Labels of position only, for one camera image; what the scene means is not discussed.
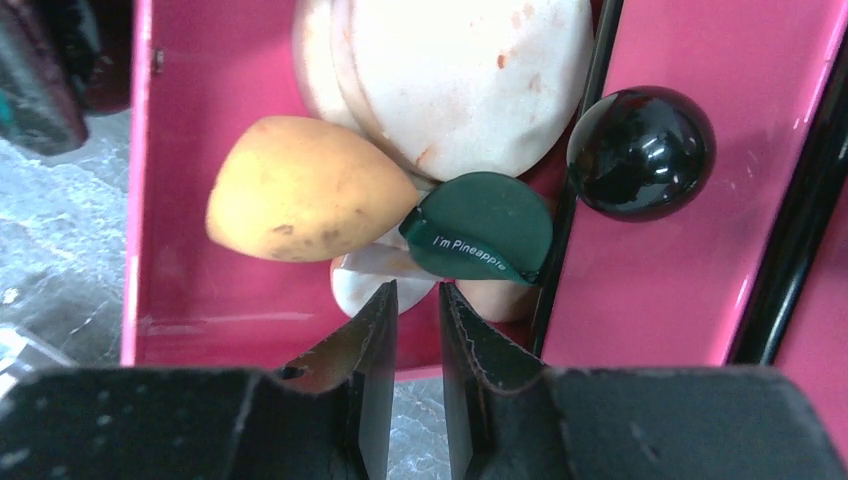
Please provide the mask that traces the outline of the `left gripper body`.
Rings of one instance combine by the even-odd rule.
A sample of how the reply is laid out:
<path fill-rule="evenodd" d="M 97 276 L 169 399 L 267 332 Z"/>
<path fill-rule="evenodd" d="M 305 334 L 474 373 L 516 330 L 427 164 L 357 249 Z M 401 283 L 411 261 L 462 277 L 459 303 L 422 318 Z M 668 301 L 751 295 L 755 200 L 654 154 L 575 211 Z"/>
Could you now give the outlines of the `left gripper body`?
<path fill-rule="evenodd" d="M 80 148 L 85 119 L 128 108 L 133 4 L 1 4 L 1 137 L 37 154 Z"/>

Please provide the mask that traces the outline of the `small tan beauty sponge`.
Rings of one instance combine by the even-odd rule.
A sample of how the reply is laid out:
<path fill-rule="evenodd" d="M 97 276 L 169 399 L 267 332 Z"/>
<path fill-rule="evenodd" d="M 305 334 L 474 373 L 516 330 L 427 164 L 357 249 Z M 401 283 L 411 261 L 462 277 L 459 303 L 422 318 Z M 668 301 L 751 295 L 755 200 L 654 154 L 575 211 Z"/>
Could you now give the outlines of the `small tan beauty sponge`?
<path fill-rule="evenodd" d="M 352 131 L 269 116 L 248 127 L 227 155 L 205 227 L 213 242 L 244 255 L 317 262 L 373 243 L 418 201 L 404 171 Z"/>

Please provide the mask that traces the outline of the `orange round sponge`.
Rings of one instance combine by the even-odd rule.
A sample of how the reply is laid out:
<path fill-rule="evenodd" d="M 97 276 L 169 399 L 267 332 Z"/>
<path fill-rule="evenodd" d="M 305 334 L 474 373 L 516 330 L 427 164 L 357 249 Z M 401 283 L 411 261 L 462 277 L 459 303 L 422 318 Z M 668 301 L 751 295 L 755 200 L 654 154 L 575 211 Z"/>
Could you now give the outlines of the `orange round sponge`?
<path fill-rule="evenodd" d="M 508 280 L 456 280 L 455 286 L 475 312 L 492 323 L 528 318 L 539 297 L 537 286 Z"/>
<path fill-rule="evenodd" d="M 423 270 L 408 251 L 374 243 L 336 257 L 330 264 L 330 286 L 339 309 L 355 316 L 383 283 L 397 282 L 398 312 L 417 305 L 440 278 Z"/>

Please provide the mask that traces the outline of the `black pink drawer organizer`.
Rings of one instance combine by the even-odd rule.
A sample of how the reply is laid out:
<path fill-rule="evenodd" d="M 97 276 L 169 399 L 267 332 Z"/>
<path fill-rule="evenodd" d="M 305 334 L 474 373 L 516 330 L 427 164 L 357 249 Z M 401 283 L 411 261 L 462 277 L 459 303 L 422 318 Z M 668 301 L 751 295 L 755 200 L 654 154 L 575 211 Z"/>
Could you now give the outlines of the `black pink drawer organizer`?
<path fill-rule="evenodd" d="M 290 1 L 135 5 L 127 365 L 260 365 L 345 321 L 325 263 L 252 259 L 213 244 L 208 194 L 241 132 L 302 115 Z M 754 297 L 780 203 L 847 27 L 843 1 L 628 1 L 606 90 L 662 85 L 706 112 L 718 141 L 685 209 L 624 223 L 579 206 L 547 329 L 520 323 L 557 366 L 720 364 Z"/>

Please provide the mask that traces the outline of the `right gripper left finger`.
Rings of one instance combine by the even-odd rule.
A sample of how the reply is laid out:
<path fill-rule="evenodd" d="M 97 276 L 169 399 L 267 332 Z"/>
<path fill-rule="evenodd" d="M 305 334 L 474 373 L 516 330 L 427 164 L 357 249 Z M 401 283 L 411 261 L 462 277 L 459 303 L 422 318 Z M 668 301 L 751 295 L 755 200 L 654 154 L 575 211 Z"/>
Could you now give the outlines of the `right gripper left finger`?
<path fill-rule="evenodd" d="M 275 370 L 63 368 L 1 401 L 5 479 L 382 479 L 397 285 Z"/>

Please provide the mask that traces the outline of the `green round mirror brush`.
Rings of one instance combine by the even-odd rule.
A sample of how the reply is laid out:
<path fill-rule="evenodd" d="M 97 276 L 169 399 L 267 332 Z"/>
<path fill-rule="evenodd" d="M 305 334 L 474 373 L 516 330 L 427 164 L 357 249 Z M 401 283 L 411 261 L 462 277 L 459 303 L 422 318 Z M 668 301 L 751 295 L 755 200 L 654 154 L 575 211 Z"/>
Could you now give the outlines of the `green round mirror brush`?
<path fill-rule="evenodd" d="M 433 275 L 533 285 L 552 244 L 553 217 L 520 180 L 474 172 L 431 191 L 398 230 L 412 259 Z"/>

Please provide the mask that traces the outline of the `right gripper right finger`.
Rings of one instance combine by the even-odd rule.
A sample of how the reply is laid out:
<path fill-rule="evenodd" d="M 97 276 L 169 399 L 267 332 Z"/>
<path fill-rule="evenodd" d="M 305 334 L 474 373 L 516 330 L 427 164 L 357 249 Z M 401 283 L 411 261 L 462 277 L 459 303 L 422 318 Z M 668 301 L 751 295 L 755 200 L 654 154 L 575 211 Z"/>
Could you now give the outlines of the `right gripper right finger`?
<path fill-rule="evenodd" d="M 554 368 L 439 287 L 455 479 L 843 479 L 810 402 L 768 367 Z"/>

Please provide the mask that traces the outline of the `large beige powder puff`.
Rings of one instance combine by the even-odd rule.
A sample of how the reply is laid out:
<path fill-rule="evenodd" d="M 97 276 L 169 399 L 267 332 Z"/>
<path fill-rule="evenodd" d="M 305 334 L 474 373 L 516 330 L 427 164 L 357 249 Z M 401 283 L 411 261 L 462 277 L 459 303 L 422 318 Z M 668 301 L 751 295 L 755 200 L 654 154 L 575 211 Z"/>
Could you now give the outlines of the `large beige powder puff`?
<path fill-rule="evenodd" d="M 359 126 L 438 181 L 519 176 L 575 115 L 594 44 L 588 1 L 336 1 L 331 48 Z"/>

